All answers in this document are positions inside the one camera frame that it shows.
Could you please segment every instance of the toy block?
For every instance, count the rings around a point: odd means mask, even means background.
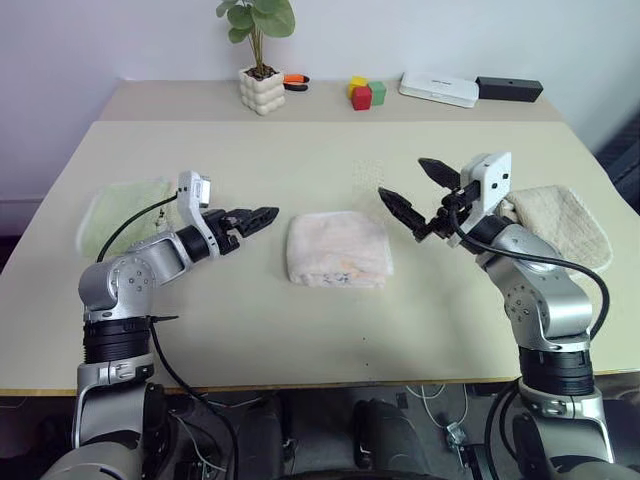
[[[370,82],[369,88],[373,94],[373,100],[371,105],[382,105],[384,103],[384,96],[387,93],[387,87],[382,82]]]
[[[366,87],[369,80],[364,77],[351,77],[351,83],[349,83],[349,98],[353,95],[353,89],[356,87]]]
[[[353,89],[351,104],[354,110],[369,110],[373,94],[369,87],[356,87]]]

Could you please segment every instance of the white flower pot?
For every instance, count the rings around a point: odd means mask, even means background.
[[[284,74],[276,73],[258,81],[245,73],[249,68],[238,72],[242,103],[258,115],[266,115],[284,105]]]

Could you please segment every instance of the white router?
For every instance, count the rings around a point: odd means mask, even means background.
[[[406,72],[400,82],[400,93],[434,102],[471,108],[478,100],[476,82],[445,77],[435,73]]]

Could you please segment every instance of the background table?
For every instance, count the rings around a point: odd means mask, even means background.
[[[176,370],[196,386],[267,387],[363,382],[489,381],[519,374],[498,290],[465,250],[414,242],[386,212],[379,184],[425,216],[445,193],[416,159],[460,169],[479,152],[513,152],[513,188],[571,186],[609,235],[603,274],[609,319],[594,342],[599,373],[640,368],[637,338],[640,220],[559,121],[235,122],[100,121],[53,186],[0,276],[0,393],[73,394],[82,361],[77,295],[87,260],[74,237],[105,184],[212,179],[212,207],[280,207],[268,229],[160,289],[158,326]],[[388,229],[395,275],[382,290],[291,284],[286,233],[295,215],[357,209]],[[597,289],[585,279],[595,308]],[[157,362],[154,380],[172,385]]]

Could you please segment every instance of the green block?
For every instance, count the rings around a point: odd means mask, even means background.
[[[384,96],[387,93],[387,87],[382,82],[369,82],[369,88],[373,93],[373,99],[371,105],[382,105],[384,103]]]

